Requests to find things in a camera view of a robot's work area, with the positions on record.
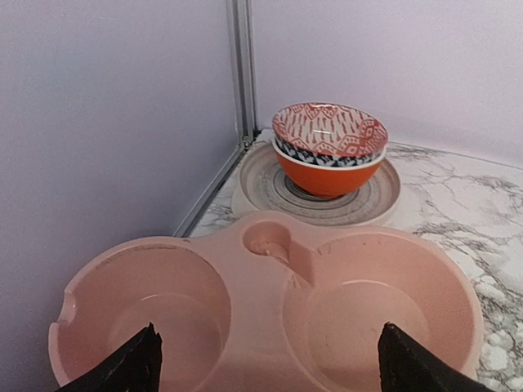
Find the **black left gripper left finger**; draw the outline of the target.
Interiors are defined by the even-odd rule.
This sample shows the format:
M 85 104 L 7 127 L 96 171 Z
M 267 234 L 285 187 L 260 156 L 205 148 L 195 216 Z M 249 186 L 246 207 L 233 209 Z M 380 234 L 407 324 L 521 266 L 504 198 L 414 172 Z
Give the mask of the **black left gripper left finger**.
M 158 392 L 162 344 L 151 323 L 92 370 L 57 392 Z

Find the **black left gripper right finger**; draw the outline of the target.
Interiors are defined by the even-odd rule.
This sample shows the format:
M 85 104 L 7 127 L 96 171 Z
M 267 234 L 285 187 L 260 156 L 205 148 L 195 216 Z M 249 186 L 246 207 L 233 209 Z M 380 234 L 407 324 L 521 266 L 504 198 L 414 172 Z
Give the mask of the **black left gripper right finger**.
M 438 359 L 394 323 L 378 341 L 381 390 L 385 392 L 481 392 L 486 386 Z

